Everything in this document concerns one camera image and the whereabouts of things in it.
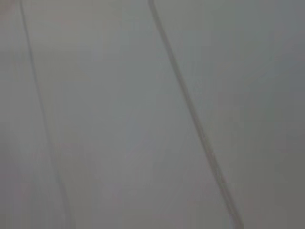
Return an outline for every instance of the gray wall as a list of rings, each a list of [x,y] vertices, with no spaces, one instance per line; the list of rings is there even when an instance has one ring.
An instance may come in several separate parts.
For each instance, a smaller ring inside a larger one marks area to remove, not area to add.
[[[155,0],[247,229],[303,226],[303,1]]]
[[[76,228],[233,228],[144,0],[27,0]]]
[[[64,208],[19,5],[1,16],[0,228],[62,229],[67,226]]]

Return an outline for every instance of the thin dark line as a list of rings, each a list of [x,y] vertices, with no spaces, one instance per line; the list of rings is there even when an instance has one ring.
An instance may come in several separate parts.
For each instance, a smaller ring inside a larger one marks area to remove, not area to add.
[[[48,151],[49,151],[51,165],[52,165],[52,168],[53,168],[53,171],[54,171],[54,174],[55,174],[56,183],[59,187],[59,192],[60,192],[60,195],[61,195],[61,199],[62,199],[62,203],[63,203],[63,207],[64,207],[64,213],[65,213],[65,217],[66,217],[65,218],[66,223],[68,224],[68,228],[75,229],[76,228],[75,227],[75,221],[74,221],[74,218],[72,217],[67,191],[66,191],[65,185],[64,185],[64,183],[61,179],[61,176],[59,174],[59,170],[58,170],[58,167],[57,167],[57,163],[56,163],[55,158],[53,156],[55,151],[54,151],[53,144],[51,142],[50,130],[48,128],[46,113],[45,113],[45,109],[44,109],[43,102],[42,102],[41,91],[40,91],[38,80],[37,80],[37,72],[36,72],[36,67],[35,67],[35,63],[34,63],[34,56],[33,56],[32,46],[31,46],[31,42],[30,42],[29,30],[28,30],[28,26],[27,26],[27,23],[26,23],[26,18],[25,18],[25,14],[24,14],[24,8],[23,8],[22,0],[20,0],[20,13],[21,13],[22,24],[23,24],[23,28],[24,28],[25,36],[26,36],[26,40],[27,40],[27,46],[28,46],[29,56],[30,56],[30,65],[31,65],[32,73],[33,73],[35,88],[36,88],[36,92],[37,92],[38,100],[39,100],[39,105],[40,105],[41,112],[42,112],[43,126],[44,126],[44,130],[45,130],[45,133],[46,133],[47,147],[48,147]]]
[[[173,53],[173,50],[171,48],[170,42],[167,38],[166,32],[165,32],[165,30],[162,26],[161,20],[159,18],[159,15],[158,15],[158,12],[157,12],[157,9],[156,9],[156,6],[154,4],[154,0],[148,0],[148,4],[149,4],[150,10],[151,10],[152,17],[154,19],[155,25],[157,27],[157,30],[159,31],[159,34],[160,34],[161,39],[163,41],[164,47],[166,49],[168,58],[171,62],[173,71],[176,75],[176,78],[177,78],[178,84],[180,86],[180,89],[182,91],[183,97],[184,97],[185,102],[187,104],[188,110],[191,114],[194,126],[196,128],[197,134],[198,134],[198,136],[200,138],[200,141],[201,141],[201,145],[202,145],[202,147],[204,149],[204,152],[206,154],[206,157],[208,159],[208,162],[209,162],[209,165],[211,167],[213,176],[214,176],[214,178],[215,178],[215,180],[216,180],[216,182],[219,186],[219,189],[220,189],[221,194],[224,198],[227,209],[228,209],[230,215],[233,218],[235,228],[236,229],[243,229],[244,224],[243,224],[242,218],[239,215],[239,213],[237,211],[237,208],[235,206],[235,203],[233,201],[233,198],[232,198],[232,196],[229,192],[227,183],[226,183],[226,181],[224,179],[224,176],[223,176],[223,174],[220,170],[218,162],[217,162],[217,160],[214,156],[213,149],[212,149],[206,135],[203,132],[202,124],[200,122],[200,119],[199,119],[199,116],[198,116],[197,111],[195,109],[195,106],[194,106],[194,104],[193,104],[193,102],[190,98],[188,89],[186,87],[186,83],[185,83],[185,81],[183,79],[183,76],[181,74],[179,65],[177,63],[177,60],[176,60],[175,55]]]

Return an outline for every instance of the white surface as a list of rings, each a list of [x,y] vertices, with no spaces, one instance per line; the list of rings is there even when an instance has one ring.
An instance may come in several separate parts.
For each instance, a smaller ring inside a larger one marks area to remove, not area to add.
[[[0,20],[0,228],[64,228],[19,5]]]
[[[232,228],[147,2],[24,3],[76,228]]]
[[[304,2],[155,3],[245,228],[302,227]]]

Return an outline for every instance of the gray surface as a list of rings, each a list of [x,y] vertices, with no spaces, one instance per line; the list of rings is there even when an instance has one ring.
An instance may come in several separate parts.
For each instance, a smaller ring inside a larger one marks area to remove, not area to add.
[[[19,5],[0,20],[0,228],[65,228]]]
[[[304,2],[155,2],[245,227],[301,227]]]
[[[200,139],[202,148],[204,150],[206,159],[208,161],[208,164],[211,168],[212,174],[215,178],[215,181],[221,191],[221,195],[223,197],[223,200],[226,204],[227,210],[229,214],[231,215],[231,218],[234,222],[234,227],[236,229],[243,229],[244,223],[243,220],[238,212],[238,209],[236,207],[236,204],[232,198],[231,192],[228,188],[228,185],[226,183],[226,180],[224,179],[224,175],[219,167],[219,163],[216,160],[215,154],[213,152],[213,149],[211,147],[211,144],[206,136],[206,133],[203,131],[203,126],[200,121],[199,115],[196,111],[196,107],[191,99],[190,93],[187,88],[187,84],[184,80],[184,77],[182,76],[182,72],[180,70],[180,67],[178,65],[177,59],[173,53],[172,46],[168,40],[167,34],[164,30],[164,27],[162,25],[160,16],[158,14],[158,11],[156,9],[156,6],[154,4],[153,0],[148,1],[156,28],[160,34],[160,37],[163,41],[164,47],[166,49],[168,59],[171,63],[171,66],[173,68],[174,74],[176,76],[176,80],[179,84],[179,87],[181,89],[181,93],[183,94],[183,98],[185,100],[185,103],[187,105],[187,108],[189,110],[190,116],[192,118],[193,124],[195,126],[196,132],[198,134],[198,137]]]
[[[232,228],[147,2],[25,15],[76,228]]]

